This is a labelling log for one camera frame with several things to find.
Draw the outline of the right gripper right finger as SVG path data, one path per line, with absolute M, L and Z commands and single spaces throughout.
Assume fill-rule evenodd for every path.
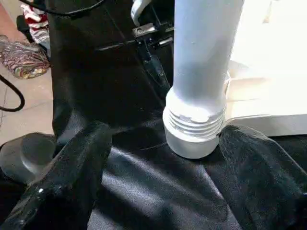
M 258 230 L 307 228 L 307 173 L 276 141 L 249 127 L 225 126 L 219 144 Z

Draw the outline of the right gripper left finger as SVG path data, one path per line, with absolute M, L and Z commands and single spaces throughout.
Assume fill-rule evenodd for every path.
M 102 122 L 80 130 L 30 183 L 2 230 L 85 230 L 97 200 L 112 134 Z

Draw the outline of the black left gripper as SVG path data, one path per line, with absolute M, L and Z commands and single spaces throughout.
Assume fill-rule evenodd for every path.
M 134 0 L 132 2 L 132 21 L 135 28 L 132 34 L 138 47 L 158 49 L 173 42 L 174 36 L 173 0 Z M 144 50 L 142 65 L 153 85 L 154 92 L 165 102 L 171 86 L 163 65 L 156 54 Z

